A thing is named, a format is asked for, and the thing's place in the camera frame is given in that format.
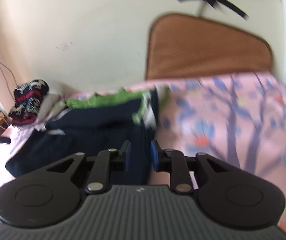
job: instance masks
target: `circular pad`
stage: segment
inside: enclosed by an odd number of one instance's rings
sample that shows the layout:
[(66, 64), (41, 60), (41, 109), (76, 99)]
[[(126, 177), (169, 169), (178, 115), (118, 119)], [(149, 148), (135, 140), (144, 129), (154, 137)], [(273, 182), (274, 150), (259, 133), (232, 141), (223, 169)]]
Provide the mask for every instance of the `circular pad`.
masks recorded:
[(0, 220), (20, 228), (57, 224), (75, 212), (78, 188), (56, 172), (23, 176), (0, 188)]
[(285, 207), (278, 187), (244, 171), (214, 174), (199, 189), (197, 199), (213, 220), (246, 230), (277, 224)]
[(263, 193), (255, 187), (236, 185), (226, 191), (226, 198), (236, 206), (252, 207), (262, 201)]
[(31, 185), (20, 189), (16, 194), (19, 204), (26, 207), (45, 205), (53, 198), (53, 191), (43, 185)]

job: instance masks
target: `knitted cloth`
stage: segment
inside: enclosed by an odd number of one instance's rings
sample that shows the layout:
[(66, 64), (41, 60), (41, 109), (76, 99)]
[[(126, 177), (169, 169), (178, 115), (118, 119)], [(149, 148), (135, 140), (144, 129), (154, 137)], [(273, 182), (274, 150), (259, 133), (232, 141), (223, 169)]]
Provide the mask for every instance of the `knitted cloth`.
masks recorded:
[(36, 120), (48, 85), (41, 79), (18, 85), (14, 90), (15, 105), (9, 111), (13, 125), (30, 124)]

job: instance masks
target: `pillow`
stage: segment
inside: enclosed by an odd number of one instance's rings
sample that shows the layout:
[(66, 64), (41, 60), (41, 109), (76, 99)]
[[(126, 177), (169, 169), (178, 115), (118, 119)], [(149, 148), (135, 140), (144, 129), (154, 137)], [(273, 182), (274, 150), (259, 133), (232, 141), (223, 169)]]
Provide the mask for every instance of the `pillow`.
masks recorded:
[(61, 96), (58, 94), (48, 94), (43, 99), (41, 107), (39, 109), (37, 120), (44, 121), (48, 114), (50, 113), (53, 106), (61, 99)]

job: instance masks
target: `gray plastic base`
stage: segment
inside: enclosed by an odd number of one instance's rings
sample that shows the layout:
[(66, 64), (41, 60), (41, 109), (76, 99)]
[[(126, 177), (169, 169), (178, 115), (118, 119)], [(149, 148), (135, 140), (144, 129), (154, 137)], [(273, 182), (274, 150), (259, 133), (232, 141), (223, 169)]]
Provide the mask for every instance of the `gray plastic base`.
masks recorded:
[(168, 186), (112, 186), (102, 195), (90, 195), (67, 220), (41, 229), (0, 227), (0, 240), (200, 239), (286, 240), (273, 226), (240, 231), (207, 218), (192, 198), (169, 191)]

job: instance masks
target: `ribbed surface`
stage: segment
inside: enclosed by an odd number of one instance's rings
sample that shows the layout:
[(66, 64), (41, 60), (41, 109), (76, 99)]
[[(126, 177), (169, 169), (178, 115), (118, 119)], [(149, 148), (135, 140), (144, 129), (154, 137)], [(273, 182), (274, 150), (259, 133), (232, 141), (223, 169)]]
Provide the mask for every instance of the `ribbed surface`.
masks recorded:
[(43, 229), (0, 227), (0, 240), (201, 239), (286, 240), (277, 227), (237, 231), (205, 217), (190, 197), (167, 186), (113, 186), (104, 195), (87, 197), (76, 214)]
[(169, 14), (151, 28), (146, 79), (271, 71), (272, 67), (266, 41), (225, 24)]

